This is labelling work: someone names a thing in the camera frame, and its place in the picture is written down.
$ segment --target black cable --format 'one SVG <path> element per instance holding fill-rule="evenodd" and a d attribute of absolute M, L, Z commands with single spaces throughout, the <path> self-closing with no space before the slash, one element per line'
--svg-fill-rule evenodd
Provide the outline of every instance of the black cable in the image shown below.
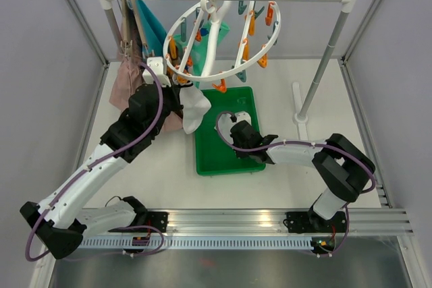
<path fill-rule="evenodd" d="M 107 203 L 105 204 L 104 207 L 108 206 L 108 203 L 109 203 L 110 201 L 112 201 L 112 199 L 114 199 L 114 198 L 119 198 L 119 200 L 122 200 L 122 197 L 120 197 L 120 196 L 112 196 L 112 197 L 107 201 Z"/>

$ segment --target green plastic bin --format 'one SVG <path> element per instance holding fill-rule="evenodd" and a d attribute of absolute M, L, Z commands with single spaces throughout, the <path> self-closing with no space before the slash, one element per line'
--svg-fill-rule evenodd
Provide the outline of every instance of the green plastic bin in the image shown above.
<path fill-rule="evenodd" d="M 246 158 L 238 159 L 236 153 L 222 142 L 215 130 L 216 117 L 222 111 L 246 111 L 252 126 L 259 131 L 257 110 L 251 87 L 228 88 L 225 94 L 216 89 L 203 90 L 211 103 L 200 127 L 195 131 L 196 172 L 199 175 L 227 175 L 262 171 L 265 164 Z"/>

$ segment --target white pole stand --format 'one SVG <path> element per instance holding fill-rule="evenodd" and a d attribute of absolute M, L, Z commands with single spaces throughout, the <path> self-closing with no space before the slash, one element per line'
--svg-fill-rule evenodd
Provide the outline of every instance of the white pole stand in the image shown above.
<path fill-rule="evenodd" d="M 292 95 L 294 97 L 294 109 L 296 110 L 292 121 L 297 125 L 297 134 L 298 139 L 302 141 L 309 140 L 308 138 L 308 129 L 306 128 L 306 123 L 308 122 L 308 117 L 306 116 L 304 119 L 298 118 L 298 113 L 302 109 L 303 100 L 302 95 L 300 93 L 300 84 L 295 81 L 292 83 Z"/>

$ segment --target white plastic ring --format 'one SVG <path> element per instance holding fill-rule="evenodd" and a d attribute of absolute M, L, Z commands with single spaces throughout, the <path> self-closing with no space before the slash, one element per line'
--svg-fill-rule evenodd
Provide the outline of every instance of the white plastic ring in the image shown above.
<path fill-rule="evenodd" d="M 206 13 L 214 13 L 216 11 L 216 6 L 212 1 L 210 1 L 210 4 L 211 7 L 207 8 L 207 0 L 200 0 L 200 6 L 203 11 Z"/>

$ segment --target white tabletop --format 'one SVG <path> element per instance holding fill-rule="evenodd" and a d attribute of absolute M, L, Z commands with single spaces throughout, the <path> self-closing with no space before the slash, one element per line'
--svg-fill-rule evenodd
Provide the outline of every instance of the white tabletop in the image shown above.
<path fill-rule="evenodd" d="M 247 70 L 247 82 L 228 78 L 228 86 L 250 86 L 254 91 L 261 134 L 297 138 L 292 122 L 294 102 L 291 84 L 300 82 L 306 96 L 319 60 L 269 60 L 266 69 L 257 64 Z M 216 69 L 231 68 L 231 61 L 217 61 Z M 119 63 L 109 66 L 99 107 L 91 130 L 86 157 L 99 138 L 118 119 L 119 110 L 109 104 Z M 211 84 L 201 84 L 211 88 Z M 337 60 L 324 73 L 308 112 L 311 140 L 332 133 L 345 135 L 363 150 L 356 120 Z M 264 171 L 202 177 L 196 173 L 194 136 L 182 130 L 160 134 L 130 165 L 112 177 L 86 207 L 103 206 L 114 195 L 135 196 L 147 208 L 308 208 L 326 188 L 316 170 L 298 165 L 267 165 Z M 361 195 L 350 205 L 380 207 L 376 190 Z"/>

